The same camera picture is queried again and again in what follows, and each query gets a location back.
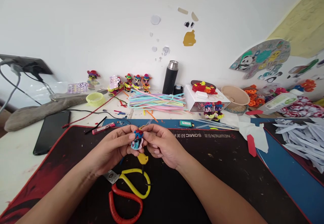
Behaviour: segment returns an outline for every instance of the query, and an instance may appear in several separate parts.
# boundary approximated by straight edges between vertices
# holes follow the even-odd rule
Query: black thermos
[[[175,80],[178,74],[178,62],[175,60],[170,60],[169,65],[166,69],[164,85],[163,85],[163,94],[172,94],[175,84]]]

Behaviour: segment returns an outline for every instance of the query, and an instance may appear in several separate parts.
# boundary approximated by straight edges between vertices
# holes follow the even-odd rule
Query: scissors
[[[125,174],[133,173],[133,172],[142,173],[142,170],[139,168],[133,168],[133,169],[124,170],[121,172],[121,174],[116,174],[114,171],[110,170],[108,173],[104,174],[104,177],[112,184],[111,191],[109,192],[109,208],[110,208],[110,212],[111,212],[113,219],[118,224],[134,224],[139,219],[139,217],[141,216],[142,211],[143,211],[142,199],[145,199],[151,191],[151,181],[150,181],[150,178],[146,172],[144,172],[144,177],[146,178],[146,181],[147,181],[147,191],[146,191],[145,195],[142,195],[134,187],[134,185],[130,182],[130,180],[125,175]],[[116,182],[118,179],[124,180],[125,183],[129,186],[129,188],[132,190],[132,192],[134,194],[118,189],[116,186]],[[139,209],[139,212],[137,213],[137,215],[134,216],[133,218],[127,219],[127,220],[121,218],[118,215],[116,208],[115,208],[113,193],[118,194],[118,195],[128,198],[128,199],[131,199],[131,200],[135,200],[137,203],[139,203],[140,209]]]

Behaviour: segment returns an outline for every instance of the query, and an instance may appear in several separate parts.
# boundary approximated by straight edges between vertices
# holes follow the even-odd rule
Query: white box
[[[220,90],[216,88],[216,95],[208,94],[207,99],[201,99],[196,98],[196,92],[192,90],[192,85],[185,85],[185,89],[183,90],[186,107],[191,112],[203,112],[204,107],[201,107],[201,105],[205,105],[205,103],[216,103],[218,101],[221,101],[223,104],[222,110],[226,108],[226,106],[230,103],[227,97],[224,96],[224,94],[221,93]]]

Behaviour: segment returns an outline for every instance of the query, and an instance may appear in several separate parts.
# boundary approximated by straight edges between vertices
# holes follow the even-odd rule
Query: black phone
[[[50,151],[66,130],[62,126],[69,123],[70,114],[70,111],[65,111],[49,115],[45,118],[33,151],[34,155],[44,155]]]

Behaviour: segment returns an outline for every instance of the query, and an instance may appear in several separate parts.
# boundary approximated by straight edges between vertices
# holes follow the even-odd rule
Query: bowl
[[[230,100],[227,108],[235,108],[240,105],[247,105],[250,102],[249,95],[238,87],[223,86],[222,93]]]

